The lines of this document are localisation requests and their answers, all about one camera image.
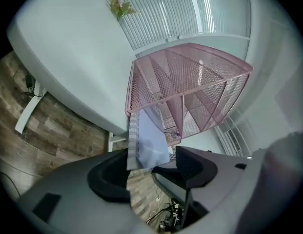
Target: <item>white tabletop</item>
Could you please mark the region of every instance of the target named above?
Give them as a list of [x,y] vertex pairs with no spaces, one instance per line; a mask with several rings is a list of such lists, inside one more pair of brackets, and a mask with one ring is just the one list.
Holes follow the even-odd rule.
[[124,109],[135,55],[105,0],[28,0],[7,34],[54,97],[115,134],[127,131]]

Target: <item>white table leg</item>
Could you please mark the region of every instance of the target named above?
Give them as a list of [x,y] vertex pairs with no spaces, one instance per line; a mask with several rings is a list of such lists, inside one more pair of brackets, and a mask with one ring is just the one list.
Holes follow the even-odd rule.
[[30,102],[25,107],[24,111],[20,115],[17,124],[15,126],[15,130],[22,134],[24,127],[26,123],[28,122],[33,110],[35,109],[36,105],[39,103],[39,101],[43,98],[43,96],[46,94],[47,90],[40,86],[40,84],[35,81],[35,87],[34,87],[34,94],[37,96],[34,96]]
[[124,136],[113,136],[112,132],[109,132],[109,139],[108,139],[108,152],[112,152],[113,149],[113,143],[126,140]]

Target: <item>laminate floor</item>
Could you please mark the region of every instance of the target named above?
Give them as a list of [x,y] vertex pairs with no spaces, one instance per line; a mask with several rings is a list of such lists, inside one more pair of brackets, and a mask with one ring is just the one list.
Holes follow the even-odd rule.
[[[68,162],[107,152],[108,132],[79,117],[47,93],[30,117],[23,134],[15,125],[27,98],[22,92],[26,69],[14,52],[0,60],[0,171],[15,183],[20,194],[53,169]],[[114,150],[127,143],[114,145]],[[11,181],[0,174],[13,200],[18,193]],[[150,172],[131,173],[127,185],[133,211],[143,221],[166,207],[169,198],[154,184]],[[161,217],[151,225],[155,230]]]

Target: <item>pink mesh basket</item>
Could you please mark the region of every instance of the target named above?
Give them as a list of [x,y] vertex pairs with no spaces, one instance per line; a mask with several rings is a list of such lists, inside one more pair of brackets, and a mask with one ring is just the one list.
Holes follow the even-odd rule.
[[223,122],[253,68],[223,51],[194,43],[133,62],[126,114],[153,107],[168,146]]

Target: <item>metal mesh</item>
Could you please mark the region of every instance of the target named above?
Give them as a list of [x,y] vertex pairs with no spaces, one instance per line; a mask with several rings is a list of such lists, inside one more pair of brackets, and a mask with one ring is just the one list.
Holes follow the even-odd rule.
[[129,113],[154,105],[170,143],[221,123],[253,68],[207,46],[182,44],[135,60]]

